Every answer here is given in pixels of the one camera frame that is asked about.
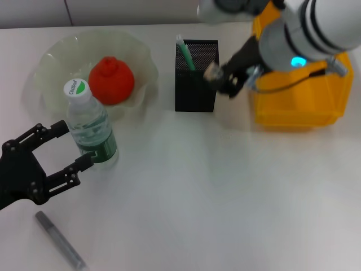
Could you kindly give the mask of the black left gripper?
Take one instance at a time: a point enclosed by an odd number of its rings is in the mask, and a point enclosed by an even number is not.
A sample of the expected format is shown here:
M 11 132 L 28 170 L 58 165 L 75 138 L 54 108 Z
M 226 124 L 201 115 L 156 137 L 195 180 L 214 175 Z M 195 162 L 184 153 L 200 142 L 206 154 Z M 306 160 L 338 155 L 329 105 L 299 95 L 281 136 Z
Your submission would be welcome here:
M 2 145 L 1 209 L 22 199 L 43 205 L 48 198 L 80 185 L 78 172 L 84 172 L 94 165 L 90 154 L 84 154 L 63 170 L 46 176 L 32 153 L 42 144 L 67 133 L 69 129 L 64 120 L 56 122 L 49 129 L 38 123 L 16 140 Z

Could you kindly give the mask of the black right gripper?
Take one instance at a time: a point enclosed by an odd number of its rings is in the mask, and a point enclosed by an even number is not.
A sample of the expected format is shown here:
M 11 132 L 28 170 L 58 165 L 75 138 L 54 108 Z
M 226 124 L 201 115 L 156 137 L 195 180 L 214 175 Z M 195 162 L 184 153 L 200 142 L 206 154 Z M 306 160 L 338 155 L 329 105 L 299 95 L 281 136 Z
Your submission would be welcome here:
M 251 36 L 242 48 L 237 51 L 231 59 L 221 67 L 214 68 L 214 88 L 222 90 L 226 83 L 226 78 L 231 75 L 229 97 L 234 98 L 242 90 L 248 78 L 247 70 L 253 66 L 261 65 L 262 58 L 259 53 L 259 45 L 256 36 Z

